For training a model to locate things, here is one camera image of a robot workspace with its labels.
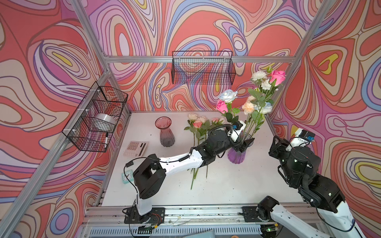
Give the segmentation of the purple ribbed glass vase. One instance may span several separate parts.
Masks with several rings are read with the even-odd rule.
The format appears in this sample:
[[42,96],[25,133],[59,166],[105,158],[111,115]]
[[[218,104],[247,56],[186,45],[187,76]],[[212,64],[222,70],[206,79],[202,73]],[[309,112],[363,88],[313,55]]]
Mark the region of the purple ribbed glass vase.
[[236,151],[234,148],[231,148],[227,154],[229,161],[233,164],[241,164],[244,161],[246,150],[253,145],[255,138],[248,133],[242,132],[240,134],[240,140],[243,142],[240,149]]

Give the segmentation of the pink rose stem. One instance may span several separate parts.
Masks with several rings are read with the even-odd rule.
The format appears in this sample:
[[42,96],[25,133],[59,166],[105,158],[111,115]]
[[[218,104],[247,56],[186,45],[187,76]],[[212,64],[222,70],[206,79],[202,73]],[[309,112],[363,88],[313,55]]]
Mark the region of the pink rose stem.
[[218,102],[216,104],[216,110],[219,111],[222,114],[225,114],[225,113],[229,112],[226,103],[224,101],[222,101],[222,100],[218,100]]

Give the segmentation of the peach rose spray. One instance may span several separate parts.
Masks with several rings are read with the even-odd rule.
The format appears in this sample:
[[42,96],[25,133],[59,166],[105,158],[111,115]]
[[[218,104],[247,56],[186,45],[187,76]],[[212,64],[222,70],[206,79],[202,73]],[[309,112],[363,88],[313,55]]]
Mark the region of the peach rose spray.
[[244,111],[244,114],[247,116],[246,119],[246,130],[250,128],[250,123],[251,123],[251,114],[255,111],[256,106],[252,101],[255,101],[254,96],[249,96],[247,98],[246,103],[242,106],[242,110]]

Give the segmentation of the white blue rose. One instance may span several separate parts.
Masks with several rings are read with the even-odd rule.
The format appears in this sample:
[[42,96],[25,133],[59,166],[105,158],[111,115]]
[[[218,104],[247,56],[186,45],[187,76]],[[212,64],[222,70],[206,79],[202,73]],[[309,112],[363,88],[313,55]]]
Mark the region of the white blue rose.
[[224,101],[228,107],[229,112],[222,114],[222,115],[226,118],[226,120],[229,123],[234,123],[234,122],[238,121],[238,118],[239,118],[238,114],[240,112],[240,109],[234,108],[232,105],[234,100],[237,99],[237,97],[238,97],[237,95],[238,95],[237,91],[233,91],[231,89],[228,89],[228,90],[225,90],[218,97],[218,100]]
[[254,130],[253,130],[254,134],[264,124],[265,115],[270,113],[272,109],[273,109],[273,106],[270,102],[265,102],[265,105],[263,107],[255,105],[255,110],[252,113],[252,119],[254,120],[254,124],[255,124]]

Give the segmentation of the red glass vase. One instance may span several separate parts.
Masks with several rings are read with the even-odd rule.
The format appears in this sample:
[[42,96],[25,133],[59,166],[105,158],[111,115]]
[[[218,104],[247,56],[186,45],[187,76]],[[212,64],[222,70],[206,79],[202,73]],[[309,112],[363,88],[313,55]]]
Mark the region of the red glass vase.
[[155,121],[155,126],[160,130],[160,143],[164,147],[171,147],[175,144],[175,137],[170,129],[172,121],[169,117],[159,117]]

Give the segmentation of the white rose spray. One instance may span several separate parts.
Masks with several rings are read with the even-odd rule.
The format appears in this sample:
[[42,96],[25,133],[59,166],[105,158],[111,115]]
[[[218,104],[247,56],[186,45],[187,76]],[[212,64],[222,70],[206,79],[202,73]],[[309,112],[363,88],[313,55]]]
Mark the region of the white rose spray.
[[251,94],[260,103],[269,102],[272,103],[272,96],[274,94],[274,85],[270,83],[270,78],[267,71],[254,72],[250,78],[250,81],[256,86],[252,90]]

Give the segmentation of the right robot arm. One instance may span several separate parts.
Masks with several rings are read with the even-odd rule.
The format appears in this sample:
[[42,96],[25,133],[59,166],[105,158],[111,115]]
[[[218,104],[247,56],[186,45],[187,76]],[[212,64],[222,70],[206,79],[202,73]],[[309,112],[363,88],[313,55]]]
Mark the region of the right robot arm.
[[275,221],[300,238],[363,238],[345,196],[330,178],[318,173],[321,159],[308,147],[311,136],[296,136],[287,141],[273,138],[269,155],[280,165],[278,172],[291,188],[297,189],[303,201],[315,208],[320,220],[332,234],[315,229],[289,212],[276,199],[265,197],[256,209],[261,221]]

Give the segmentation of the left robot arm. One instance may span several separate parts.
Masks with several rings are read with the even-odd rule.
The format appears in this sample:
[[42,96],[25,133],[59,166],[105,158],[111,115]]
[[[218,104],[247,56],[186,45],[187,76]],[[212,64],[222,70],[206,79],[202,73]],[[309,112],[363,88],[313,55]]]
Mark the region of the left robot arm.
[[252,145],[253,137],[244,140],[235,130],[211,130],[206,141],[192,147],[188,153],[173,157],[157,157],[151,154],[133,172],[134,188],[137,191],[136,210],[145,216],[152,211],[151,198],[156,195],[167,176],[208,166],[216,157],[229,149],[245,152]]

